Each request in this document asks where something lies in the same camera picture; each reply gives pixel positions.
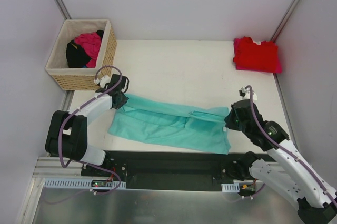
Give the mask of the teal t shirt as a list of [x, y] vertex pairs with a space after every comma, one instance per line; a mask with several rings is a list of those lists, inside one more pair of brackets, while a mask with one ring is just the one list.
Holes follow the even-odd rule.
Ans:
[[153, 101], [128, 94], [116, 110], [108, 133], [145, 144], [228, 154], [227, 107], [203, 109]]

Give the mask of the wicker basket with liner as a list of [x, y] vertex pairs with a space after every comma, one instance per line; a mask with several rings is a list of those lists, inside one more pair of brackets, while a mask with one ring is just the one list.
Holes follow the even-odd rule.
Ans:
[[[94, 68], [70, 68], [66, 60], [66, 47], [82, 33], [103, 31], [102, 43]], [[53, 77], [63, 90], [95, 90], [95, 74], [99, 68], [112, 65], [117, 41], [108, 19], [67, 19], [58, 34], [46, 64], [47, 73]]]

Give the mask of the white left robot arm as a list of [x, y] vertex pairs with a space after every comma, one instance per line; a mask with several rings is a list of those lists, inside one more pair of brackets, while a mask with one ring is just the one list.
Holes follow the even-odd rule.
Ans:
[[108, 153], [89, 144], [88, 126], [106, 111], [118, 110], [127, 103], [129, 79], [113, 74], [96, 82], [99, 89], [90, 100], [72, 112], [57, 110], [52, 115], [45, 150], [53, 156], [93, 164], [99, 176], [106, 176], [111, 171]]

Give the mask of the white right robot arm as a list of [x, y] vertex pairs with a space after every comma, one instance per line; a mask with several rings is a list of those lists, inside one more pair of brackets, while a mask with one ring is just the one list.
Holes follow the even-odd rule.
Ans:
[[336, 217], [336, 189], [304, 160], [278, 123], [263, 119], [255, 103], [245, 99], [232, 104], [225, 125], [242, 132], [285, 171], [273, 169], [249, 151], [226, 169], [229, 177], [262, 181], [291, 203], [304, 223], [330, 223]]

